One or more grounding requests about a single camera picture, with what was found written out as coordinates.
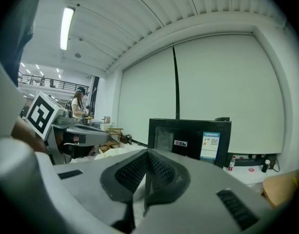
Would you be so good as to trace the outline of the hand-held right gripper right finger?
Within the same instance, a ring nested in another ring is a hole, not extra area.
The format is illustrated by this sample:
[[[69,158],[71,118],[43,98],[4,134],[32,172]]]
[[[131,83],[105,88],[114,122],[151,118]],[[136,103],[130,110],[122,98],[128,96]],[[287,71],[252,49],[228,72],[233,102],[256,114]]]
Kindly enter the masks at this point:
[[[272,208],[266,199],[222,168],[174,153],[160,155],[180,163],[190,174],[186,191],[173,203],[151,206],[137,226],[139,234],[277,234],[277,220],[286,209]],[[241,230],[217,192],[230,189],[259,221]]]

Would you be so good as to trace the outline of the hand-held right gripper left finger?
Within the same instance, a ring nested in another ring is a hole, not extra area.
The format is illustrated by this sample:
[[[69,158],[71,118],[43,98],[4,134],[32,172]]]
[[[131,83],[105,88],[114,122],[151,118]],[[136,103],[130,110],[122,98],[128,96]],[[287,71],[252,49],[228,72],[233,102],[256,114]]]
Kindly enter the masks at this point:
[[[57,165],[54,170],[77,207],[72,229],[80,234],[147,234],[135,225],[134,196],[147,172],[148,152],[129,152],[100,160]]]

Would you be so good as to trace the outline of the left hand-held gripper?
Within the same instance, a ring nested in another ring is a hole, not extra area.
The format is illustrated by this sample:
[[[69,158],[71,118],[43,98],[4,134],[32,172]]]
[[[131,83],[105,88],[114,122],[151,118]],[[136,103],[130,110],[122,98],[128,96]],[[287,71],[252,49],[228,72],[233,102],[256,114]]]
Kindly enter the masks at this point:
[[[80,124],[72,115],[71,110],[65,109],[43,92],[35,96],[26,115],[26,122],[41,137],[54,165],[92,155],[93,146],[105,144],[111,138],[106,131]],[[55,128],[64,131],[62,153],[56,146]]]

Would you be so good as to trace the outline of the person's left hand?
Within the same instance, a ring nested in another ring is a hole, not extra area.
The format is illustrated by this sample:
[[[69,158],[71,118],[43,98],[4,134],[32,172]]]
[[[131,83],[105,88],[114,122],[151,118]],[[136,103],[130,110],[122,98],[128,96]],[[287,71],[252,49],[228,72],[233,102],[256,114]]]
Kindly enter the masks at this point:
[[[64,131],[62,129],[57,129],[57,128],[54,129],[56,146],[60,153],[63,152],[63,142],[64,142],[63,134],[64,134]]]

